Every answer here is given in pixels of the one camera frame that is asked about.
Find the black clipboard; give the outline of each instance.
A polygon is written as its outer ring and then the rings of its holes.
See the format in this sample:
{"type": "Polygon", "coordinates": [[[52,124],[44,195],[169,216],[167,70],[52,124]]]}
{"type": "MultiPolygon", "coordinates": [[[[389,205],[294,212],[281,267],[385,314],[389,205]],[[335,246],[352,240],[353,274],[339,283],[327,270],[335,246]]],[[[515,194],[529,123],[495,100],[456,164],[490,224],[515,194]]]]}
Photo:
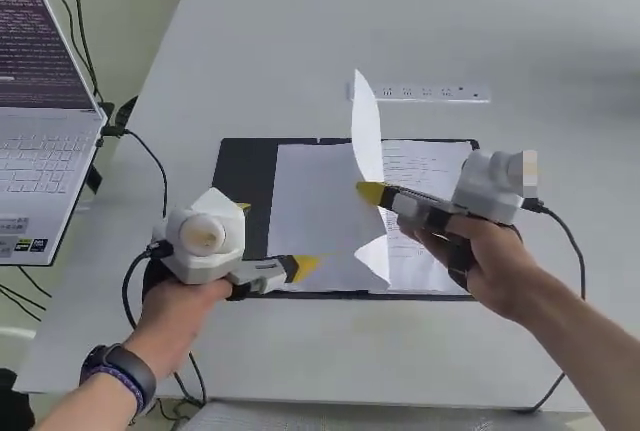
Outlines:
{"type": "MultiPolygon", "coordinates": [[[[465,142],[479,149],[475,139],[403,139],[442,143],[465,142]]],[[[220,143],[212,186],[236,203],[251,204],[247,214],[245,259],[267,257],[271,200],[278,159],[278,146],[307,144],[326,146],[350,143],[349,138],[225,138],[220,143]]],[[[395,301],[474,301],[472,296],[425,294],[375,294],[368,291],[289,292],[255,295],[260,299],[361,299],[395,301]]]]}

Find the white table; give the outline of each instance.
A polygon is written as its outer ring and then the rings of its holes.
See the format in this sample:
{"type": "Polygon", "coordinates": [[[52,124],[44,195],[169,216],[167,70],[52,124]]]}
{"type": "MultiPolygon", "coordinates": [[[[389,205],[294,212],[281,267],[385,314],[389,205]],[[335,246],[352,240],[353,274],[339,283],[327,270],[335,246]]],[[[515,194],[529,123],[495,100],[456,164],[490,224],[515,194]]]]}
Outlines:
{"type": "MultiPolygon", "coordinates": [[[[130,128],[164,163],[170,204],[187,205],[211,183],[221,138],[348,136],[356,67],[371,82],[490,86],[489,105],[384,104],[383,134],[537,149],[541,197],[584,249],[590,300],[640,335],[640,0],[182,0],[130,128]]],[[[124,138],[20,390],[70,390],[94,344],[128,334],[120,283],[161,195],[158,170],[124,138]]],[[[542,216],[519,224],[576,287],[560,229],[542,216]]],[[[195,353],[211,396],[259,400],[523,406],[558,373],[525,331],[476,303],[225,303],[195,353]]],[[[159,391],[179,394],[173,381],[159,391]]],[[[547,409],[585,405],[565,382],[547,409]]]]}

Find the gray floor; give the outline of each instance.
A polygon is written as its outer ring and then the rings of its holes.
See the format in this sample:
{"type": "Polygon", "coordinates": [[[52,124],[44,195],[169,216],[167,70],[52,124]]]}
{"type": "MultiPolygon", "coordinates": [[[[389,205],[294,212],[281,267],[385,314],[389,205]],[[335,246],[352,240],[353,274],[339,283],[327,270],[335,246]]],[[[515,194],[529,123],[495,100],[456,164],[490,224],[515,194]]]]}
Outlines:
{"type": "MultiPolygon", "coordinates": [[[[162,36],[179,0],[83,0],[89,46],[92,50],[100,87],[110,101],[117,106],[136,95],[152,64],[162,36]]],[[[66,24],[62,7],[53,0],[55,10],[66,24]]],[[[113,151],[114,141],[107,143],[98,158],[98,167],[106,169],[113,151]]],[[[82,216],[74,218],[60,258],[53,268],[32,269],[32,274],[44,287],[54,290],[61,278],[65,255],[73,246],[73,236],[81,226],[82,216]]],[[[0,282],[23,292],[33,299],[43,301],[13,268],[0,268],[0,282]]],[[[36,324],[6,299],[0,299],[0,316],[4,326],[36,329],[36,324]]],[[[0,343],[0,366],[16,369],[24,353],[19,342],[0,343]]],[[[44,415],[56,401],[54,396],[36,396],[34,407],[39,416],[44,415]]],[[[591,418],[572,423],[576,430],[602,429],[591,418]]],[[[151,418],[140,420],[137,430],[169,429],[167,422],[153,413],[151,418]]]]}

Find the outlet socket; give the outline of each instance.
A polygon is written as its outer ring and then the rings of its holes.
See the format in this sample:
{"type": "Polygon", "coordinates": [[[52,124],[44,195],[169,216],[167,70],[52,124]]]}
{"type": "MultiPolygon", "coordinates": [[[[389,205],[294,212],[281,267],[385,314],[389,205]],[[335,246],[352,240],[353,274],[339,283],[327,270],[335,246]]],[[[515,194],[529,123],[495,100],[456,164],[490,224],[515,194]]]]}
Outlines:
{"type": "MultiPolygon", "coordinates": [[[[470,104],[491,102],[489,88],[477,85],[371,84],[371,89],[378,101],[470,104]]],[[[349,86],[349,99],[353,99],[353,84],[349,86]]]]}

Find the laptop screen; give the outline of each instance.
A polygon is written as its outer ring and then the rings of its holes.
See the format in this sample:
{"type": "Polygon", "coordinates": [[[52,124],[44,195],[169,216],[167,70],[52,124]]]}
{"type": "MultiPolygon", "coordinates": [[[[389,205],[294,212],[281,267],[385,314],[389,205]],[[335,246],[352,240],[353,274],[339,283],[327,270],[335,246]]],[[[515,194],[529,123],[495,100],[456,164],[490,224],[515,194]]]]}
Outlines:
{"type": "Polygon", "coordinates": [[[0,0],[0,108],[93,110],[43,0],[0,0]]]}

